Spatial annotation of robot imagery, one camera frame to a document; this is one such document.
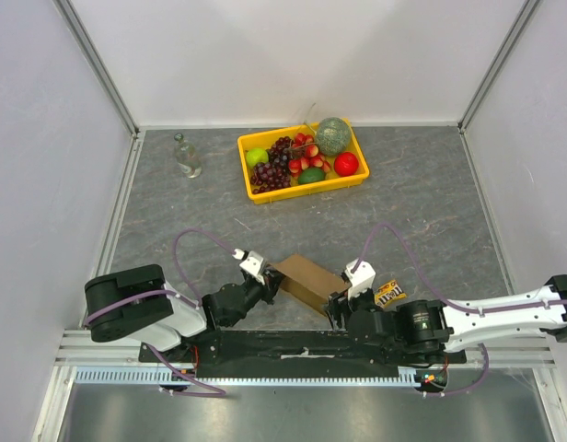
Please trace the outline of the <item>brown cardboard box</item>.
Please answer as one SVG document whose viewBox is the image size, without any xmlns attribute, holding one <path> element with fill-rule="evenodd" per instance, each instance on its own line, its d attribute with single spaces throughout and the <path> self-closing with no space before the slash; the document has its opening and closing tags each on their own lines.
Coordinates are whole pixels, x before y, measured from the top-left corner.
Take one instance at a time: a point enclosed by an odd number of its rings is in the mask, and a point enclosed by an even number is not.
<svg viewBox="0 0 567 442">
<path fill-rule="evenodd" d="M 309 306 L 321 316 L 326 316 L 330 296 L 341 294 L 348 285 L 338 275 L 299 254 L 293 254 L 272 265 L 282 273 L 282 290 Z"/>
</svg>

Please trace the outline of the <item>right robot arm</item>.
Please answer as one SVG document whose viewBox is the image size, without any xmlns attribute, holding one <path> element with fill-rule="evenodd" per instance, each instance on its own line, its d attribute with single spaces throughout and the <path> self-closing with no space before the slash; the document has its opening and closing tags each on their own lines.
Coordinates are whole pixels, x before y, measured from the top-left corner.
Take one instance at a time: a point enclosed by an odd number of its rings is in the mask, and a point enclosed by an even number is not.
<svg viewBox="0 0 567 442">
<path fill-rule="evenodd" d="M 414 300 L 385 311 L 368 289 L 357 297 L 329 296 L 324 308 L 335 331 L 384 363 L 429 366 L 478 344 L 552 335 L 567 342 L 567 275 L 536 290 L 471 301 Z"/>
</svg>

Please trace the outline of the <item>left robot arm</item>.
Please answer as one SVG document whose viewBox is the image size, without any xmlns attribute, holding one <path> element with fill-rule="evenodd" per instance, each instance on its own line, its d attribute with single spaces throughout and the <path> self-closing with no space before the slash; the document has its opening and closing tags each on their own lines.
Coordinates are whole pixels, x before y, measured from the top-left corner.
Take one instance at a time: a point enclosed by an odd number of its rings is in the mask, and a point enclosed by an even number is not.
<svg viewBox="0 0 567 442">
<path fill-rule="evenodd" d="M 180 362 L 190 354 L 190 338 L 236 325 L 260 301 L 271 304 L 284 279 L 271 266 L 261 281 L 247 272 L 243 276 L 243 283 L 223 285 L 201 303 L 179 293 L 158 264 L 99 276 L 85 284 L 84 325 L 95 343 L 129 338 Z"/>
</svg>

